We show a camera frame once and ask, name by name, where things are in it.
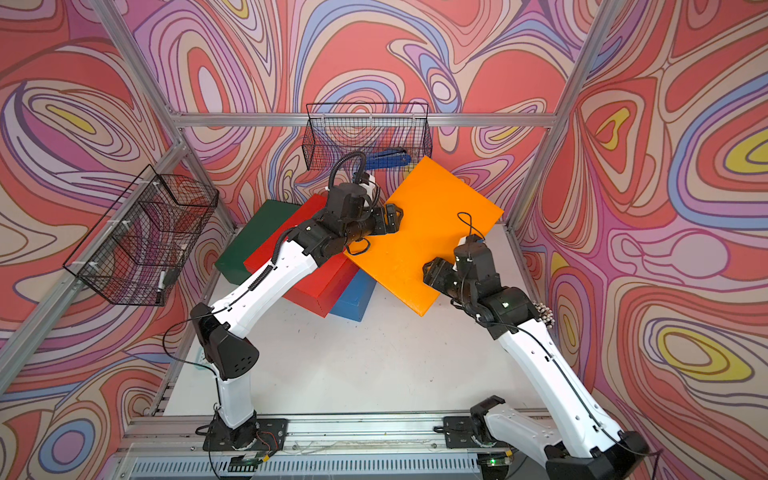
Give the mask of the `red shoebox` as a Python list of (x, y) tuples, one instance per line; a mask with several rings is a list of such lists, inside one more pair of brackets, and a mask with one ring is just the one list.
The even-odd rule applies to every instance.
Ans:
[[(326, 201), (326, 193), (315, 194), (299, 205), (300, 209), (245, 261), (246, 269), (251, 274), (255, 273), (271, 258), (279, 236), (289, 227), (298, 226), (311, 218), (325, 206)], [(351, 260), (339, 254), (295, 284), (284, 298), (326, 317), (358, 271), (359, 268)]]

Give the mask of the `orange shoebox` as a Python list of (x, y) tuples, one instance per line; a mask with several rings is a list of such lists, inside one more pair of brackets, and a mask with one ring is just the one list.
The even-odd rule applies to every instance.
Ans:
[(371, 236), (369, 249), (357, 245), (348, 258), (416, 314), (423, 316), (439, 293), (423, 282), (423, 265), (436, 257), (450, 260), (469, 226), (458, 214), (471, 215), (473, 226), (490, 232), (503, 210), (464, 181), (425, 157), (388, 199), (403, 210), (395, 234)]

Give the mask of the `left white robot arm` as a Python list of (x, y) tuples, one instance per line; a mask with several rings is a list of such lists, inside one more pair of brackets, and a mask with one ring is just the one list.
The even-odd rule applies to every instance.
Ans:
[(360, 184), (334, 186), (325, 206), (282, 233), (271, 256), (246, 281), (213, 305), (193, 308), (190, 322), (217, 387), (206, 450), (281, 449), (279, 441), (267, 439), (252, 404), (250, 371), (259, 351), (248, 334), (295, 284), (353, 244), (397, 233), (403, 216), (395, 204), (376, 205)]

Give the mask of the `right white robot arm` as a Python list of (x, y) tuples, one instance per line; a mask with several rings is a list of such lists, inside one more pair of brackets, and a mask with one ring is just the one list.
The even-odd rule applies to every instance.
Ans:
[(424, 283), (447, 296), (519, 365), (554, 422), (548, 428), (492, 395), (470, 410), (474, 440), (513, 447), (551, 479), (628, 478), (650, 447), (640, 433), (621, 427), (567, 364), (549, 333), (549, 310), (522, 289), (503, 285), (482, 237), (468, 235), (453, 256), (427, 262)]

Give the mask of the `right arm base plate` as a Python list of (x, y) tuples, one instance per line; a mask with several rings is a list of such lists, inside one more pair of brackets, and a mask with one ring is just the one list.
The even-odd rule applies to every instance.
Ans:
[(444, 416), (442, 423), (433, 427), (433, 432), (443, 436), (449, 449), (509, 447), (507, 443), (493, 438), (479, 420), (469, 415)]

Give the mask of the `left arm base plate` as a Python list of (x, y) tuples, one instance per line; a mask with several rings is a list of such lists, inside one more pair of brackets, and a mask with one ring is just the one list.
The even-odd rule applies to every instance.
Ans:
[(232, 429), (216, 415), (195, 434), (203, 438), (203, 449), (209, 452), (275, 453), (284, 448), (288, 424), (285, 418), (252, 418)]

